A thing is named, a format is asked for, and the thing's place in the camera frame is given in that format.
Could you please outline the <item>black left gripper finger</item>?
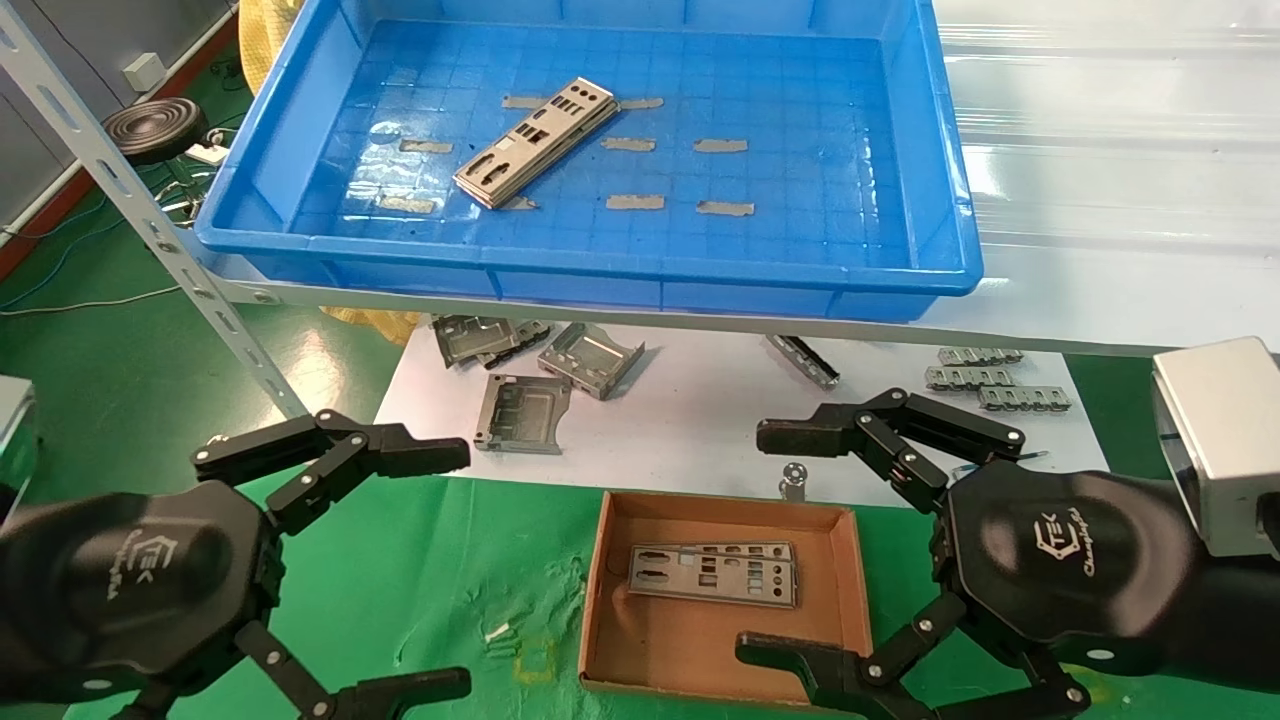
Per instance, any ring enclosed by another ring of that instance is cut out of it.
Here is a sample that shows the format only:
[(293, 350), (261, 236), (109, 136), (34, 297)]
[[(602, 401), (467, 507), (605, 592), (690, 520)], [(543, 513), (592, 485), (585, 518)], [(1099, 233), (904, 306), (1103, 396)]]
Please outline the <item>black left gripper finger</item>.
[(470, 465), (463, 438), (417, 439), (402, 424), (362, 424), (334, 410), (211, 442), (192, 456), (201, 482), (242, 486), (298, 468), (268, 496), (279, 534), (297, 536), (370, 477), (430, 477)]

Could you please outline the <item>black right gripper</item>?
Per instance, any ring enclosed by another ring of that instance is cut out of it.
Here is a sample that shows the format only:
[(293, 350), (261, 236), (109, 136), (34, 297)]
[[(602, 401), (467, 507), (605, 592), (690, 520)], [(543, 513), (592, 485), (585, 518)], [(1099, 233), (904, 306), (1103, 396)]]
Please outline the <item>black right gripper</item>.
[[(1167, 666), (1174, 607), (1201, 562), (1171, 487), (987, 468), (956, 482), (943, 505), (941, 580), (952, 593), (870, 656), (742, 632), (737, 661), (791, 673), (812, 706), (865, 719), (1074, 719), (1091, 693), (1052, 656), (1129, 676)], [(913, 696), (902, 678), (959, 626), (1029, 685), (936, 708)]]

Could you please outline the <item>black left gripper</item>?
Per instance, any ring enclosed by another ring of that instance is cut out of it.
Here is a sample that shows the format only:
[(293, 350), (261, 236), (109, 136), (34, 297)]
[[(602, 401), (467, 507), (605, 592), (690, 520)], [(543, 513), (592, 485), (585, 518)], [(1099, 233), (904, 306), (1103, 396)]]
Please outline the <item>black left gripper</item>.
[(269, 629), (284, 574), (265, 512), (216, 482), (15, 510), (15, 691), (140, 691), (115, 719), (169, 719), (252, 660), (297, 719), (403, 719), (471, 692), (466, 667), (326, 691)]

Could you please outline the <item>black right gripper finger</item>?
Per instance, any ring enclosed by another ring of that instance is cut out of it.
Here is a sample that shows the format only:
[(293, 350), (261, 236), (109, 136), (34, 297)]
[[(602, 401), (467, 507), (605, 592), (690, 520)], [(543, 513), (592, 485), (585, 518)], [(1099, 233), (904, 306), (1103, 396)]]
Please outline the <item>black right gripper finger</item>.
[(950, 477), (916, 450), (924, 445), (986, 465), (1014, 461), (1025, 436), (1000, 421), (905, 389), (861, 404), (822, 404), (808, 419), (764, 419), (756, 425), (763, 454), (860, 459), (919, 512), (940, 512)]

